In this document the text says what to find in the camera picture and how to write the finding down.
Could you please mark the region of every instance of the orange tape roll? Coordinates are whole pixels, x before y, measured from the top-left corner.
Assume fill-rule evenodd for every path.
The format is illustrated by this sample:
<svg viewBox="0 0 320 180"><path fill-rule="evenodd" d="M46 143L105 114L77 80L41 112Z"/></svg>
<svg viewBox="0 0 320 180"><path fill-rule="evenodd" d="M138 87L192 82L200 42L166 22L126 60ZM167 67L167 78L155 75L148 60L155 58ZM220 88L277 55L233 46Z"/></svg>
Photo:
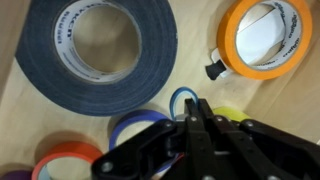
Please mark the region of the orange tape roll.
<svg viewBox="0 0 320 180"><path fill-rule="evenodd" d="M102 152L90 144L82 142L66 142L52 148L36 165L32 172L32 180L50 180L46 165L58 158L74 157L92 164L102 156Z"/></svg>
<svg viewBox="0 0 320 180"><path fill-rule="evenodd" d="M247 65L236 47L238 26L247 11L257 4L273 6L281 14L285 37L279 52L269 61ZM312 17L305 0L238 0L222 18L217 37L219 53L233 71L253 79L271 79L292 69L303 57L312 36Z"/></svg>

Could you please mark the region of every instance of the yellow tape roll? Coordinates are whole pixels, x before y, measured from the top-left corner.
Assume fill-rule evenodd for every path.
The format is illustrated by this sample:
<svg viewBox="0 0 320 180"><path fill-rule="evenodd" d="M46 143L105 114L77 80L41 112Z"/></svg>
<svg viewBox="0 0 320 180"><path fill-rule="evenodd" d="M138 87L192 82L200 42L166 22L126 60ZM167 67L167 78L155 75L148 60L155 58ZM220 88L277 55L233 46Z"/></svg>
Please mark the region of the yellow tape roll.
<svg viewBox="0 0 320 180"><path fill-rule="evenodd" d="M219 107L219 108L213 109L212 111L214 114L222 115L222 116L228 117L231 120L238 121L238 122L241 122L245 119L251 119L251 117L248 116L247 114L230 107Z"/></svg>
<svg viewBox="0 0 320 180"><path fill-rule="evenodd" d="M257 4L273 6L285 25L285 37L279 52L269 61L247 65L238 55L236 35L246 12ZM224 63L235 72L253 79L271 79L292 69L306 52L312 35L312 17L305 0L238 0L222 18L217 37Z"/></svg>

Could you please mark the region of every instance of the wooden table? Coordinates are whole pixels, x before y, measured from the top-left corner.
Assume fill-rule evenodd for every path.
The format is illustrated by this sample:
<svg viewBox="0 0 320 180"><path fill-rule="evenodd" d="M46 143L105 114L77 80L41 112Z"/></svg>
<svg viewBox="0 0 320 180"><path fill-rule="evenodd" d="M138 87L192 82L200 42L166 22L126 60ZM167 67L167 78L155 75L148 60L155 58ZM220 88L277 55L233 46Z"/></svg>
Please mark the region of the wooden table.
<svg viewBox="0 0 320 180"><path fill-rule="evenodd" d="M169 115L172 93L188 86L211 107L234 107L312 142L320 139L319 2L308 0L314 18L308 54L295 69L268 81L236 74L211 81L206 75L204 67L211 64L209 53L216 48L218 24L234 0L169 2L178 27L176 64L160 93L141 108ZM111 130L121 117L90 117L63 109L35 89L16 60L9 68L28 4L29 0L0 2L0 175L31 169L48 149L68 140L89 142L106 152Z"/></svg>

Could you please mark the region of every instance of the black tape roll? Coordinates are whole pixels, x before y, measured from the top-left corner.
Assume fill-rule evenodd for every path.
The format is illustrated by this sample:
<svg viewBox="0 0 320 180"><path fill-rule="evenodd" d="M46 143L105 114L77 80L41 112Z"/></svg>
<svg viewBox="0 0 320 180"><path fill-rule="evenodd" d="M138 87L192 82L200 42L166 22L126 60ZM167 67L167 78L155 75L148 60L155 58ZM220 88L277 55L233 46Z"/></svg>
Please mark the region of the black tape roll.
<svg viewBox="0 0 320 180"><path fill-rule="evenodd" d="M70 15L66 9L79 2L74 0L32 1L16 53L21 69L47 98L80 114L109 116L128 112L148 102L166 83L176 57L177 29L168 1L82 1L94 2L92 6L108 3L133 20L141 45L140 56L131 72L111 83L90 82L69 71L62 63L55 44L60 43L61 37L56 33L66 37L70 34L59 32L55 27L59 26L58 21L62 22L61 27L74 24L70 21L65 25L63 21L64 15L66 18Z"/></svg>

